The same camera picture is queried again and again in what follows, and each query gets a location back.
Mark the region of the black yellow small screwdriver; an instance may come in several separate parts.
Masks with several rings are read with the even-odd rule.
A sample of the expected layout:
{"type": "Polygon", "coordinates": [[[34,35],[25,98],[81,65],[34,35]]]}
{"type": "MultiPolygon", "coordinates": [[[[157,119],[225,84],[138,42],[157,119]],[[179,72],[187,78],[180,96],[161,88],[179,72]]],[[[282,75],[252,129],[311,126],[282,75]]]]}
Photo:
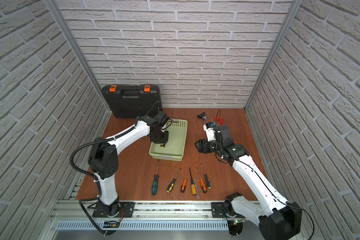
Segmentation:
{"type": "Polygon", "coordinates": [[[210,180],[209,180],[209,178],[208,178],[207,173],[205,172],[205,169],[204,169],[203,164],[201,164],[201,167],[202,167],[202,170],[203,170],[203,173],[204,173],[205,184],[206,184],[206,186],[207,186],[208,189],[211,189],[211,188],[212,188],[212,185],[211,185],[211,182],[210,182],[210,180]]]}

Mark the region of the orange handle screwdriver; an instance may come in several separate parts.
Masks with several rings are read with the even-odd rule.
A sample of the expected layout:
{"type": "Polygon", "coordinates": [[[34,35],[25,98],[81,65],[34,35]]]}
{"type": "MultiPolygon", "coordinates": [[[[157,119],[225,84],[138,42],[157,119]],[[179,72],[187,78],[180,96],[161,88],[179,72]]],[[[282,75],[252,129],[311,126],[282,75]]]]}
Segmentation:
{"type": "Polygon", "coordinates": [[[204,180],[203,180],[203,178],[202,178],[202,176],[201,176],[198,168],[197,168],[197,172],[198,172],[198,174],[199,174],[199,181],[200,181],[200,184],[201,184],[202,192],[203,192],[203,193],[207,193],[206,184],[205,184],[205,182],[204,182],[204,180]]]}

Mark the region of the yellow handle screwdriver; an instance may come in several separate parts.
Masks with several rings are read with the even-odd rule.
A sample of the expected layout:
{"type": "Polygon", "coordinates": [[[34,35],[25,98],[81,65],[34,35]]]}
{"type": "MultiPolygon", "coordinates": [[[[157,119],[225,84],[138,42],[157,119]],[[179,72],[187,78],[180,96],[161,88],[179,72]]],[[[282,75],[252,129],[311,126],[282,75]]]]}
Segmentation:
{"type": "Polygon", "coordinates": [[[191,173],[190,173],[190,177],[191,177],[191,190],[192,190],[192,195],[195,196],[195,195],[197,194],[197,191],[196,191],[195,182],[194,182],[194,179],[193,179],[191,173]]]}

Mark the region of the orange black screwdriver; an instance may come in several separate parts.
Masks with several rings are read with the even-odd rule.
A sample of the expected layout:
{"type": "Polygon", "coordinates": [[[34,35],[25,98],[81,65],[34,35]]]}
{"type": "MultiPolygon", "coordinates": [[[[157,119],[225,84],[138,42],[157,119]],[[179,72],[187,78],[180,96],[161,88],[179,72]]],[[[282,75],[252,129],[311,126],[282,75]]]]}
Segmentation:
{"type": "Polygon", "coordinates": [[[188,170],[186,170],[186,175],[185,175],[184,181],[181,186],[181,193],[185,192],[186,186],[187,186],[187,181],[188,181],[188,170]]]}

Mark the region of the clear handle tester screwdriver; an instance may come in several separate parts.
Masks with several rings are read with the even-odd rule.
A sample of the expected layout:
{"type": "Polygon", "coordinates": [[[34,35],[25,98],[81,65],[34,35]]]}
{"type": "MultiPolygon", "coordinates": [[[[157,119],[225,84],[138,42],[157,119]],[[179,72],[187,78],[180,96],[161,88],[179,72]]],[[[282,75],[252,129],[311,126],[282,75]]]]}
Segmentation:
{"type": "Polygon", "coordinates": [[[197,199],[199,200],[199,199],[200,199],[200,194],[199,194],[199,191],[198,191],[198,187],[197,187],[197,184],[196,184],[196,180],[195,180],[195,178],[193,178],[193,179],[194,179],[196,196],[197,196],[197,199]]]}

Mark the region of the green black screwdriver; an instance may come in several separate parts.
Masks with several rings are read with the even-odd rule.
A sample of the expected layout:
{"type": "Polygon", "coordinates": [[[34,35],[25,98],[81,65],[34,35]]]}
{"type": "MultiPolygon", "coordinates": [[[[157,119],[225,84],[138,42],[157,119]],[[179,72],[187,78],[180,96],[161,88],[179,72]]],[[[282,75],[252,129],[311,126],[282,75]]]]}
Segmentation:
{"type": "Polygon", "coordinates": [[[158,175],[159,161],[157,162],[156,174],[154,175],[153,185],[152,185],[152,195],[156,195],[158,191],[159,175],[158,175]]]}

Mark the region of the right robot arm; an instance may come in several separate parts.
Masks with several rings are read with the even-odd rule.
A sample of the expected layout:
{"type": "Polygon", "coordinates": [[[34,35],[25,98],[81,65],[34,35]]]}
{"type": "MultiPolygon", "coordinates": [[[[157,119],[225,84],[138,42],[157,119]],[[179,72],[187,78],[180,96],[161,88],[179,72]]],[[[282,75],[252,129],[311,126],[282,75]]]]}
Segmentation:
{"type": "Polygon", "coordinates": [[[305,212],[296,202],[289,202],[259,170],[249,151],[236,144],[226,125],[209,122],[203,126],[206,139],[198,140],[199,153],[215,154],[217,160],[229,164],[248,184],[259,201],[256,205],[240,193],[225,198],[224,212],[228,217],[242,216],[257,225],[266,240],[288,240],[301,231],[305,212]]]}

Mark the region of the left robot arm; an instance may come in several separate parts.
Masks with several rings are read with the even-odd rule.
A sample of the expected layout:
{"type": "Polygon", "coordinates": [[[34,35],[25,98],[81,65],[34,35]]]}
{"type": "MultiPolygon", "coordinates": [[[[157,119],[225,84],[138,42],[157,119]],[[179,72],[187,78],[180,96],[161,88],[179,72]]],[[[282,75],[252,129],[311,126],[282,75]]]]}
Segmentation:
{"type": "Polygon", "coordinates": [[[149,136],[151,142],[160,144],[163,148],[169,140],[166,124],[170,120],[162,111],[155,117],[148,115],[138,117],[129,128],[106,139],[96,138],[93,142],[84,144],[73,151],[70,165],[76,171],[92,177],[97,184],[99,195],[98,208],[108,217],[114,217],[120,211],[119,196],[116,191],[115,174],[119,168],[119,154],[128,146],[149,136]],[[89,165],[92,172],[80,169],[74,163],[75,155],[82,149],[91,146],[89,165]]]}

